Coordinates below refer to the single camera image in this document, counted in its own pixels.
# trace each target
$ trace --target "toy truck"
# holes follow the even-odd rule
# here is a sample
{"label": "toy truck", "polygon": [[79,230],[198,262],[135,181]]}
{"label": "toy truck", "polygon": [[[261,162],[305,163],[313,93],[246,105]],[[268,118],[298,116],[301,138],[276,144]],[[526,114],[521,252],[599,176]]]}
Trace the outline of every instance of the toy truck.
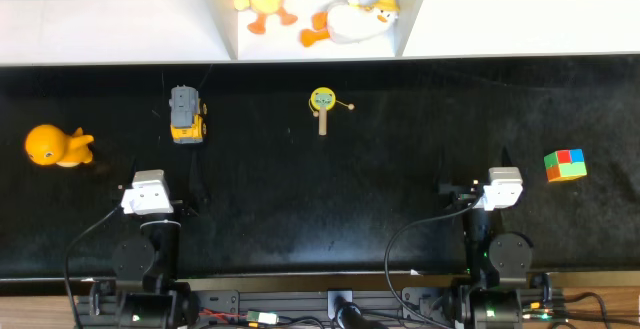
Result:
{"label": "toy truck", "polygon": [[200,100],[198,91],[188,86],[171,89],[171,136],[178,144],[202,143],[207,135],[204,116],[207,105]]}

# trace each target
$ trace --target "wooden handle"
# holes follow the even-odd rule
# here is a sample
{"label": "wooden handle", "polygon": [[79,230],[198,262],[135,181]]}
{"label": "wooden handle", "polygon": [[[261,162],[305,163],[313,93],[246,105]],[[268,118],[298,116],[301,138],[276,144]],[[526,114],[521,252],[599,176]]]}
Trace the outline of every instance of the wooden handle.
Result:
{"label": "wooden handle", "polygon": [[320,124],[318,125],[318,134],[327,135],[327,108],[320,108]]}

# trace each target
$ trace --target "white shelf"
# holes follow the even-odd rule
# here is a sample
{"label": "white shelf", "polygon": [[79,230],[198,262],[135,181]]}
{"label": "white shelf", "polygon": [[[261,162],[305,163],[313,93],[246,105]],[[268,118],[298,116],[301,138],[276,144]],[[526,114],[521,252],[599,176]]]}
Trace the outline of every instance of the white shelf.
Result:
{"label": "white shelf", "polygon": [[[398,0],[371,40],[304,48],[334,0],[285,0],[298,22],[246,26],[233,0],[0,0],[0,65],[370,60],[640,52],[640,0]],[[362,0],[371,3],[375,0]]]}
{"label": "white shelf", "polygon": [[228,61],[202,0],[0,0],[0,64]]}

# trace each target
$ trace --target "puzzle cube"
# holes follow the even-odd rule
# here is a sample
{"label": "puzzle cube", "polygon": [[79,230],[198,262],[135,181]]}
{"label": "puzzle cube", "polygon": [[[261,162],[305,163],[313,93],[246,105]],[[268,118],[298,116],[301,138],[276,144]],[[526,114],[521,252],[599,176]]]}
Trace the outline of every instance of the puzzle cube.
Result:
{"label": "puzzle cube", "polygon": [[587,175],[581,149],[558,150],[544,157],[550,182],[573,180]]}

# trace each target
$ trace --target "white plush duck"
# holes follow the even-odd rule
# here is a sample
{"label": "white plush duck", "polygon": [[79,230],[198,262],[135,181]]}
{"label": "white plush duck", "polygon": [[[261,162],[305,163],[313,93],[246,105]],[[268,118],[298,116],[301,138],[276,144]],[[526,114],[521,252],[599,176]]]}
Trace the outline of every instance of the white plush duck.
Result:
{"label": "white plush duck", "polygon": [[329,38],[338,44],[356,43],[389,30],[399,11],[396,0],[378,0],[370,7],[359,0],[340,0],[313,16],[315,31],[303,30],[300,41],[305,47]]}

